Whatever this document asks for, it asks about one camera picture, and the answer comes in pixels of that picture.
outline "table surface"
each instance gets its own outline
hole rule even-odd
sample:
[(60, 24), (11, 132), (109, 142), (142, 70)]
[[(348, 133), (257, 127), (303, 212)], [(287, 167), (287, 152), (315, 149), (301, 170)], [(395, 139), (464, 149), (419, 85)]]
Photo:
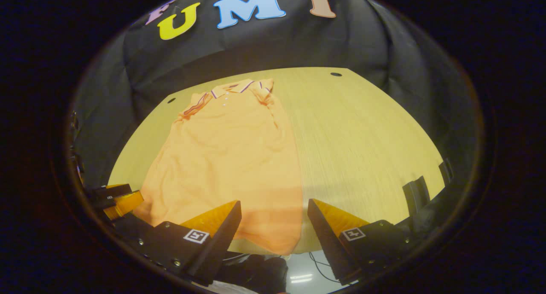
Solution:
[[(293, 253), (322, 249), (307, 216), (316, 198), (368, 222), (393, 224), (409, 216), (402, 186), (424, 176), (432, 199), (444, 187), (437, 148), (419, 123), (382, 90), (343, 68), (263, 70), (199, 84), (167, 96), (133, 133), (108, 184), (142, 187), (178, 113), (193, 93), (243, 79), (273, 78), (277, 96), (292, 121), (302, 168), (304, 220)], [(269, 254), (245, 239), (229, 251)]]

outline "blue letter m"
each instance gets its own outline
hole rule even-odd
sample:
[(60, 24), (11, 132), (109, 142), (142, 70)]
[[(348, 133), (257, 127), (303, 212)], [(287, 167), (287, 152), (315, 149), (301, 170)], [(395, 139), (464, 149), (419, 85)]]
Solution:
[(237, 19), (233, 17), (232, 13), (238, 15), (242, 20), (250, 20), (256, 7), (258, 7), (258, 13), (256, 14), (256, 18), (258, 19), (279, 18), (286, 15), (286, 12), (279, 8), (277, 0), (248, 0), (248, 2), (242, 0), (219, 0), (214, 3), (214, 6), (220, 8), (220, 23), (217, 25), (218, 28), (237, 24)]

